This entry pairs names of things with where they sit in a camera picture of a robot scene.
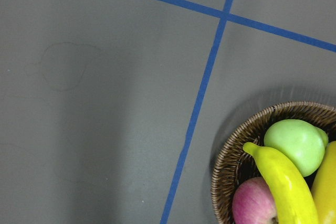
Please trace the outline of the brown wicker basket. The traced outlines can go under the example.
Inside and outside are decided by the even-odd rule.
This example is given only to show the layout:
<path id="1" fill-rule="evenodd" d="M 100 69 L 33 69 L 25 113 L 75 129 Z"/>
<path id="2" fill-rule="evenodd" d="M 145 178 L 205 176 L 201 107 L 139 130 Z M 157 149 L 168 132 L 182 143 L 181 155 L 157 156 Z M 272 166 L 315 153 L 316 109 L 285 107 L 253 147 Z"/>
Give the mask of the brown wicker basket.
<path id="1" fill-rule="evenodd" d="M 260 175 L 253 158 L 243 151 L 243 144 L 262 146 L 264 135 L 274 123 L 300 119 L 324 130 L 335 140 L 335 107 L 316 102 L 296 101 L 275 104 L 243 122 L 224 142 L 212 170 L 211 199 L 218 223 L 234 223 L 233 195 L 244 181 Z"/>

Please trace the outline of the yellow banana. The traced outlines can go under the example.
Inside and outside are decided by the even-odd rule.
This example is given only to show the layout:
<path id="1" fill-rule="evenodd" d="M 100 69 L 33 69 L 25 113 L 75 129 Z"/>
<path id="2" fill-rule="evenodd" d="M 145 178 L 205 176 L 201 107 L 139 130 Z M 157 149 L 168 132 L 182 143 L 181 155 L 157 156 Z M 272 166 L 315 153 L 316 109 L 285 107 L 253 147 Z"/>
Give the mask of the yellow banana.
<path id="1" fill-rule="evenodd" d="M 310 189 L 294 163 L 279 150 L 247 142 L 243 150 L 253 157 L 275 200 L 279 223 L 319 223 Z"/>
<path id="2" fill-rule="evenodd" d="M 311 192 L 319 223 L 335 223 L 335 141 L 327 145 Z"/>

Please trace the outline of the green pear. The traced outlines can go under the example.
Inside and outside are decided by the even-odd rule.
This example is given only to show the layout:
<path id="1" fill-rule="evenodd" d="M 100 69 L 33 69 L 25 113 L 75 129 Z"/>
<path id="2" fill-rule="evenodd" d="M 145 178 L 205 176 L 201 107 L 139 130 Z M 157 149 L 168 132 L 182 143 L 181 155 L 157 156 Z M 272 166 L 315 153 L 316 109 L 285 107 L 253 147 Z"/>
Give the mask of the green pear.
<path id="1" fill-rule="evenodd" d="M 328 142 L 324 130 L 298 119 L 276 122 L 264 136 L 264 145 L 286 155 L 303 177 L 310 176 L 318 169 Z"/>

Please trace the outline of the pink red apple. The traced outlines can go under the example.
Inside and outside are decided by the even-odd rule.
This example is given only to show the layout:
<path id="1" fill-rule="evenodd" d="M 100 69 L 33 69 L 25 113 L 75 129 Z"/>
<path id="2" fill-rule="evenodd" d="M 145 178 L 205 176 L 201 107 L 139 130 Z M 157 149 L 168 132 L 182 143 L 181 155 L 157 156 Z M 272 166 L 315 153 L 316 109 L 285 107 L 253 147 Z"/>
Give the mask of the pink red apple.
<path id="1" fill-rule="evenodd" d="M 278 223 L 274 198 L 262 177 L 251 178 L 237 188 L 232 212 L 235 223 Z"/>

